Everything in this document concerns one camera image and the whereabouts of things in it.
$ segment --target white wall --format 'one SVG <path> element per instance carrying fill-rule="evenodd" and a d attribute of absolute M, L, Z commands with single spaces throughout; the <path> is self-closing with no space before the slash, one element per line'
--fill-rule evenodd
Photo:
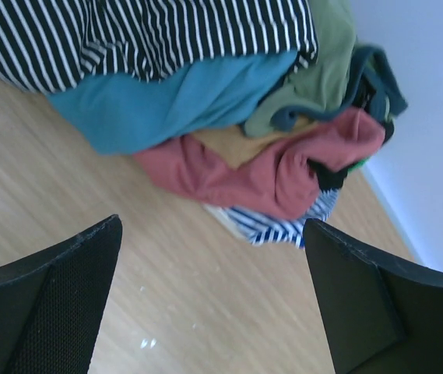
<path fill-rule="evenodd" d="M 385 48 L 410 104 L 365 174 L 416 256 L 443 271 L 443 2 L 351 1 L 360 38 Z"/>

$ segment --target black mesh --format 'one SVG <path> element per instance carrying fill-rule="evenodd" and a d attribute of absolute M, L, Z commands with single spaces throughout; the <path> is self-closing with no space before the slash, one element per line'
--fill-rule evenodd
<path fill-rule="evenodd" d="M 0 372 L 80 374 L 88 371 L 114 276 L 121 230 L 120 220 L 111 217 L 65 242 L 64 249 L 59 245 L 55 258 L 52 256 L 35 271 L 10 282 L 25 283 L 30 278 L 39 278 L 41 273 L 46 274 L 36 289 L 37 295 L 31 299 L 32 306 L 23 328 L 10 347 L 12 354 L 6 369 L 4 366 Z M 38 262 L 39 254 L 33 255 Z M 2 305 L 0 300 L 0 308 L 8 313 L 10 305 Z"/>
<path fill-rule="evenodd" d="M 443 374 L 443 273 L 318 220 L 304 238 L 337 374 Z"/>

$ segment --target pile of clothes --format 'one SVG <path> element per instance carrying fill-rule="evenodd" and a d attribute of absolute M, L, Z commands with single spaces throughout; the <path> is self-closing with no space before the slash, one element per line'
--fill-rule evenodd
<path fill-rule="evenodd" d="M 407 108 L 349 0 L 0 1 L 0 79 L 255 245 L 304 247 Z"/>

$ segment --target baseboard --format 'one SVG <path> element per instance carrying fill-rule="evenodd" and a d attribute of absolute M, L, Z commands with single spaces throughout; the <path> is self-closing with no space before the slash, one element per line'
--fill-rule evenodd
<path fill-rule="evenodd" d="M 380 204 L 384 208 L 385 212 L 387 213 L 387 215 L 389 217 L 389 220 L 392 222 L 395 229 L 398 231 L 399 236 L 404 241 L 406 247 L 408 248 L 408 250 L 412 254 L 415 261 L 417 263 L 419 263 L 420 265 L 426 266 L 424 261 L 422 261 L 422 258 L 420 256 L 420 254 L 418 253 L 416 247 L 413 245 L 413 241 L 411 240 L 410 236 L 408 235 L 405 228 L 401 224 L 401 222 L 398 218 L 398 215 L 396 214 L 395 210 L 392 208 L 392 205 L 386 199 L 382 187 L 377 183 L 377 180 L 375 179 L 373 174 L 370 172 L 368 166 L 364 165 L 361 168 L 361 172 L 363 173 L 363 176 L 365 177 L 368 184 L 370 185 L 371 190 L 373 191 L 373 193 L 377 197 L 378 201 L 380 202 Z"/>

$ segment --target laminate flooring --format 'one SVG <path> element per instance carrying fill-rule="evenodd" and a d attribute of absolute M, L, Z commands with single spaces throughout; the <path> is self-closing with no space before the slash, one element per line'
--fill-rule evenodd
<path fill-rule="evenodd" d="M 0 83 L 0 266 L 113 213 L 124 238 L 90 373 L 333 372 L 302 251 L 239 241 L 129 157 L 95 154 L 42 96 Z M 411 258 L 359 172 L 329 223 Z"/>

